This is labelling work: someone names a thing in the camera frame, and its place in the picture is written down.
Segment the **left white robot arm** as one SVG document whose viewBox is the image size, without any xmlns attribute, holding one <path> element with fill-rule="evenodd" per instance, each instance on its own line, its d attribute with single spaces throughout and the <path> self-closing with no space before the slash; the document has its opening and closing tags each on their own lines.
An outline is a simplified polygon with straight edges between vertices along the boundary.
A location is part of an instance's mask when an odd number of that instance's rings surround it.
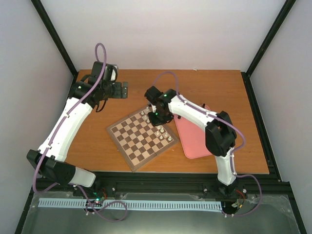
<svg viewBox="0 0 312 234">
<path fill-rule="evenodd" d="M 100 112 L 110 98 L 127 98 L 128 83 L 118 82 L 118 66 L 96 61 L 89 75 L 75 82 L 64 110 L 47 139 L 27 153 L 35 176 L 44 176 L 60 185 L 80 185 L 90 196 L 101 192 L 101 183 L 88 170 L 66 163 L 69 148 L 82 123 L 93 110 Z"/>
</svg>

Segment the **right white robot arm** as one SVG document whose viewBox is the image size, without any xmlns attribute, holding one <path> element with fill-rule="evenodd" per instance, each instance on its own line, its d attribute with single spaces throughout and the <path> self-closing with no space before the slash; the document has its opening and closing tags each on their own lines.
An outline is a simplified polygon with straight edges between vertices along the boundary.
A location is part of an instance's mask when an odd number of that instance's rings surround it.
<svg viewBox="0 0 312 234">
<path fill-rule="evenodd" d="M 144 97 L 151 105 L 152 110 L 147 116 L 154 127 L 171 122 L 174 115 L 181 116 L 199 127 L 205 133 L 207 150 L 215 156 L 218 181 L 226 186 L 234 183 L 230 153 L 234 150 L 237 135 L 226 112 L 211 112 L 190 102 L 173 89 L 164 93 L 151 86 Z"/>
</svg>

